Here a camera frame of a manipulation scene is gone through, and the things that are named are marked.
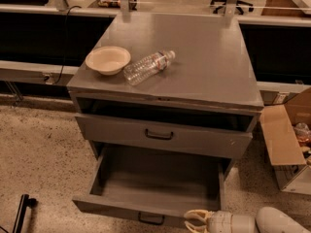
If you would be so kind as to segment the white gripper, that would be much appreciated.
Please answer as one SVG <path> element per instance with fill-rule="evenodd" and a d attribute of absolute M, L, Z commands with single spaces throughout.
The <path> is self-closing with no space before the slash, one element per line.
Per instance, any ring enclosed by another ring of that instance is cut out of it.
<path fill-rule="evenodd" d="M 195 226 L 186 221 L 185 226 L 191 233 L 231 233 L 232 230 L 232 213 L 229 212 L 217 211 L 213 213 L 206 210 L 190 210 L 184 214 L 184 218 L 195 218 L 199 220 L 207 220 L 210 218 L 208 229 L 206 225 Z"/>

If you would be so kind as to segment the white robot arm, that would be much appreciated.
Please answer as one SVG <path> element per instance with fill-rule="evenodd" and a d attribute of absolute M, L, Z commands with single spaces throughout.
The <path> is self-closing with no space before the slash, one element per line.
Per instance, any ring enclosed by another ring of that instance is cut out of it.
<path fill-rule="evenodd" d="M 263 207 L 256 216 L 225 211 L 190 210 L 184 214 L 191 233 L 311 233 L 290 216 L 272 207 Z"/>

